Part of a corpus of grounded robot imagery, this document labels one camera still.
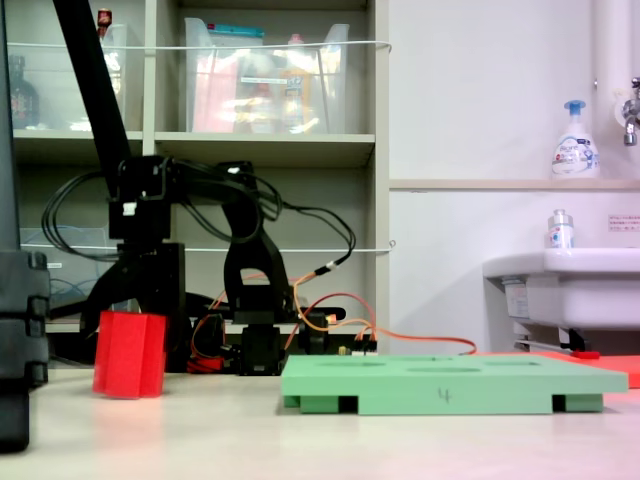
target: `white wall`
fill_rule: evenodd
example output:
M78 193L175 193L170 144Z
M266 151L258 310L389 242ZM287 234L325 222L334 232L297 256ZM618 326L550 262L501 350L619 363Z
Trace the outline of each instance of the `white wall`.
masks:
M593 107L589 5L390 2L391 178L547 178L564 103Z
M609 214L640 214L640 193L392 194L394 331L465 337L482 350L510 349L504 294L483 279L482 263L544 248L554 208L573 215L577 247L640 247L640 233L608 231ZM460 347L395 342L391 351L451 353Z
M591 24L588 0L390 2L391 178L548 178L563 104L584 99L592 111ZM605 173L635 168L602 160ZM640 246L640 236L609 233L606 223L609 213L639 214L640 194L392 192L393 329L508 349L504 295L481 265L543 248L554 208L574 216L579 247Z

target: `table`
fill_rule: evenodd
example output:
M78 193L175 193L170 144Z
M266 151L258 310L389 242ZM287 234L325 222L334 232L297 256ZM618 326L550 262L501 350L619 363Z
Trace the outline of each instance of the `table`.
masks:
M603 414L358 417L283 411L269 377L168 375L156 399L52 370L1 480L640 479L640 391Z

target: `pipe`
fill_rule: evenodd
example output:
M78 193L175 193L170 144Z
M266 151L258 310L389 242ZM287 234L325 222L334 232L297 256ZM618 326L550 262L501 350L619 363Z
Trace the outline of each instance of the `pipe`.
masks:
M593 131L607 176L629 176L635 149L625 148L622 105L633 97L632 0L592 0L594 68Z

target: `green tray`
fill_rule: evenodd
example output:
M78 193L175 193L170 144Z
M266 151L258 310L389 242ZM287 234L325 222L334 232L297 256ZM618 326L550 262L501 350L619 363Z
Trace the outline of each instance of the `green tray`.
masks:
M285 407L301 413L469 415L601 412L627 375L535 355L292 355Z

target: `small bottle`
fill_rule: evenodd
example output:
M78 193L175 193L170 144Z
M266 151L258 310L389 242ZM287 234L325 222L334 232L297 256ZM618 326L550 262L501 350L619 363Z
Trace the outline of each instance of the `small bottle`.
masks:
M11 86L11 121L13 128L35 127L40 122L38 93L24 79L25 59L9 55L9 84Z
M573 217L563 209L553 211L549 217L549 244L551 248L573 248Z
M96 24L98 25L98 38L100 38L100 45L102 45L104 43L104 38L107 35L107 30L109 30L109 27L113 24L113 12L108 8L101 8L98 10L98 20L96 21ZM118 52L113 49L106 49L104 61L107 64L109 77L111 77L111 86L116 94L118 106L120 106L122 103L120 95L120 90L122 90L122 67L120 66Z
M113 13L108 8L101 8L98 10L98 37L100 38L100 43L104 40L104 36L107 34L107 30L113 23Z
M287 133L309 133L306 125L310 93L309 72L300 68L304 56L304 40L298 33L291 35L289 45L299 45L287 49L287 68L282 77L287 81L284 87L283 123Z

